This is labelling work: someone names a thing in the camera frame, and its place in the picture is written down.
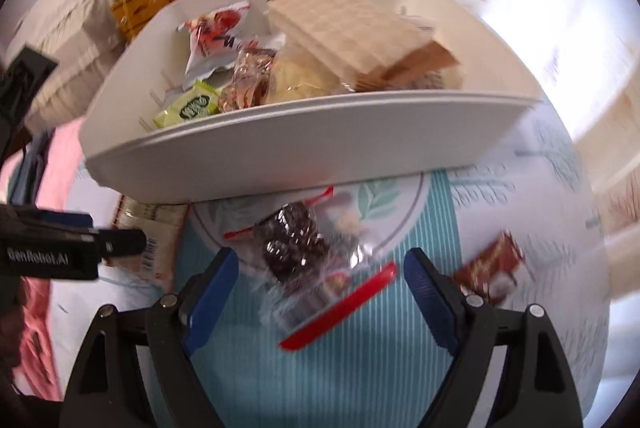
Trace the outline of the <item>white lace-covered furniture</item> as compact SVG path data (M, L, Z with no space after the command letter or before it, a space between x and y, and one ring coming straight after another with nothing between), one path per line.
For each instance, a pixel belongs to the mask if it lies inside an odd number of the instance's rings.
M24 119L33 136L84 116L124 52L114 1L37 0L18 22L8 59L29 47L58 63Z

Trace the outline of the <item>dark blue clothing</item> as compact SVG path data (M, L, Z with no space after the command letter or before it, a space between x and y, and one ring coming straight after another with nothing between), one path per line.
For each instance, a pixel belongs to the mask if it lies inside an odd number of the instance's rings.
M10 177L6 201L14 206L34 206L55 130L46 129L23 150L23 159Z

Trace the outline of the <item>wafer biscuit pack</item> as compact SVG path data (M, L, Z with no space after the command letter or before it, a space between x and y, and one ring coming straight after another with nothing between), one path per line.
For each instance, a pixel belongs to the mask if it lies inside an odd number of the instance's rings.
M400 90L460 65L425 30L370 0L268 0L269 23L351 92Z

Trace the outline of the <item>dark date cake red-strip packet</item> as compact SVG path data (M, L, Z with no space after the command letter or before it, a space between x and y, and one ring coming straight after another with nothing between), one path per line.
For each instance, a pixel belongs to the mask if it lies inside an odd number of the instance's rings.
M280 348L313 344L378 296L398 275L362 239L363 232L326 215L335 188L277 206L222 238L246 249L262 293L260 318L280 330Z

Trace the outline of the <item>red white jujube snack bag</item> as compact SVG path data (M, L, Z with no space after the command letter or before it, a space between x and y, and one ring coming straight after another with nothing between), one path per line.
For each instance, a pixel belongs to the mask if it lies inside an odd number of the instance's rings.
M228 70L242 47L241 32L251 7L248 0L242 0L191 18L177 27L177 32L188 37L190 51L183 91L216 70Z

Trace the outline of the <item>green snack packet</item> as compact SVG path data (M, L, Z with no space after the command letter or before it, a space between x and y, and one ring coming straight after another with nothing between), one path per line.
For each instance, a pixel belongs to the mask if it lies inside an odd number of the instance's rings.
M163 129L218 114L219 96L220 91L210 84L195 81L189 90L153 118L154 125L157 129Z

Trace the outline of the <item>pink quilted blanket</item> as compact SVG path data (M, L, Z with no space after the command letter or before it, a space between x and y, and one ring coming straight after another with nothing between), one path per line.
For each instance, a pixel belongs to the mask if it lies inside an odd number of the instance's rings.
M78 132L79 119L55 130L50 144L47 166L44 168L36 205L60 211L64 208L70 187L81 160ZM55 269L50 252L29 255L25 288L25 330L21 342L22 362L17 373L28 383L34 396L49 401L62 398L56 372L53 346L48 324L52 276L62 273Z

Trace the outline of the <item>Lipo red white snack packet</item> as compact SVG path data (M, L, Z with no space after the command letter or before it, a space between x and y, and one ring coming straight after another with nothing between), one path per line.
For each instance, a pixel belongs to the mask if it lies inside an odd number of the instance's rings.
M188 210L187 204L144 204L122 196L112 227L140 229L146 236L146 245L141 255L108 259L106 264L128 271L164 292L171 292L174 288L176 251Z

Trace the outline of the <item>white leaf-print bedsheet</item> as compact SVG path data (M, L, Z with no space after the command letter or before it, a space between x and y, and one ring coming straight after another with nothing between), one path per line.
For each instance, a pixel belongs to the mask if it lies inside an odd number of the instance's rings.
M608 339L608 263L590 184L550 102L472 166L342 185L326 212L385 260L419 247L446 273L509 232L525 262L504 304L547 310L580 405L591 408ZM402 278L296 352L280 348L261 305L256 276L243 269L212 339L193 358L232 427L412 427L450 364Z

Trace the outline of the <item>clear bag pale cake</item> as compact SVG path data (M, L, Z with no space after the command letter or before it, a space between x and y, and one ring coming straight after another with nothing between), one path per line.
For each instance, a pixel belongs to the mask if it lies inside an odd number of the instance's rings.
M311 53L297 44L286 44L272 62L264 103L284 103L349 92L346 84Z

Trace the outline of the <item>nut brittle clear packet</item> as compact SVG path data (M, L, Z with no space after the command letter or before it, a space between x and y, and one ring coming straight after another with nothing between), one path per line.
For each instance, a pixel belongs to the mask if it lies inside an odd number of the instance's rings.
M230 113L264 104L276 55L276 50L258 47L254 42L242 47L231 80L220 92L218 110Z

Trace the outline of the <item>small brown chocolate packet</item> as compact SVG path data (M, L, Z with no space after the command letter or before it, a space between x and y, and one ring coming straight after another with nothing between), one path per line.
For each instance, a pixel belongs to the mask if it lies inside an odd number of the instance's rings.
M524 254L512 234L502 231L475 258L454 272L452 279L462 292L500 306L518 287L518 272L525 268Z

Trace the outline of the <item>white plastic storage bin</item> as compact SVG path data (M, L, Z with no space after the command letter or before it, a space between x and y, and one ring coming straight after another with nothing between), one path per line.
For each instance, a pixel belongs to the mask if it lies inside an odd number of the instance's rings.
M371 0L432 21L461 62L461 88L343 94L156 128L189 54L179 24L235 1L176 0L132 40L79 130L96 182L142 203L180 204L461 167L541 97L515 53L456 0ZM268 0L247 1L246 30L268 32Z

